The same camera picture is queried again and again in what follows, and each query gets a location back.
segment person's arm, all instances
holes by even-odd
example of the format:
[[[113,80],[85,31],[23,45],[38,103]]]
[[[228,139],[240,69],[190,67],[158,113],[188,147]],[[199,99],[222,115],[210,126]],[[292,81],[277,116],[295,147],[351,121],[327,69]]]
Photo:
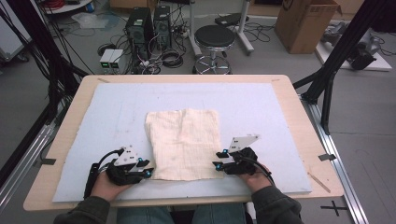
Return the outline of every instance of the person's arm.
[[[301,205],[286,196],[268,178],[258,172],[254,175],[240,175],[252,192],[252,201],[256,210],[257,223],[300,224]]]
[[[110,202],[129,187],[131,185],[117,186],[111,183],[106,172],[102,172],[96,179],[91,196],[79,203],[73,210],[57,216],[53,223],[105,224]]]

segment black stool seat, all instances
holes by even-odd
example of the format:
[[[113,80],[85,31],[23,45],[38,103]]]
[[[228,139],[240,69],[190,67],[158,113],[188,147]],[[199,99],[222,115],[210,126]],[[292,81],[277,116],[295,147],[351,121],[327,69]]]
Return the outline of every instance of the black stool seat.
[[[198,44],[209,48],[227,48],[235,41],[235,34],[226,27],[207,25],[195,32]]]

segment black cross mark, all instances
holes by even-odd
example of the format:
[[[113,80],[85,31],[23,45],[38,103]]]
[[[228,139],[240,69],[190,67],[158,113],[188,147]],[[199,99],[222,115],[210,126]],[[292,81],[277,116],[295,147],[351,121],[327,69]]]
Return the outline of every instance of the black cross mark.
[[[335,211],[335,214],[339,217],[340,214],[338,213],[338,210],[347,210],[347,207],[337,207],[335,206],[335,202],[332,201],[332,206],[321,206],[321,209],[333,209]]]

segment computer tower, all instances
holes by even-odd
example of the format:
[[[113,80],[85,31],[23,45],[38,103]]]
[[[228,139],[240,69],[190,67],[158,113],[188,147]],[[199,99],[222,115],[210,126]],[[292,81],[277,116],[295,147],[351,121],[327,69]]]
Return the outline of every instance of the computer tower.
[[[169,6],[156,6],[154,11],[154,31],[157,49],[172,48],[171,9]]]
[[[134,7],[125,30],[134,55],[138,53],[141,59],[148,60],[154,47],[154,30],[149,8]]]

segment beige towel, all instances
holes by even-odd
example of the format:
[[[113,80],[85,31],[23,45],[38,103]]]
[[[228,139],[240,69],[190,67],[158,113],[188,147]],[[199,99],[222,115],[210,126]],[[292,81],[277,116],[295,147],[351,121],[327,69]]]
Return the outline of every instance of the beige towel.
[[[150,112],[146,133],[156,168],[152,179],[197,180],[223,178],[212,161],[221,151],[219,118],[214,110],[184,109]]]

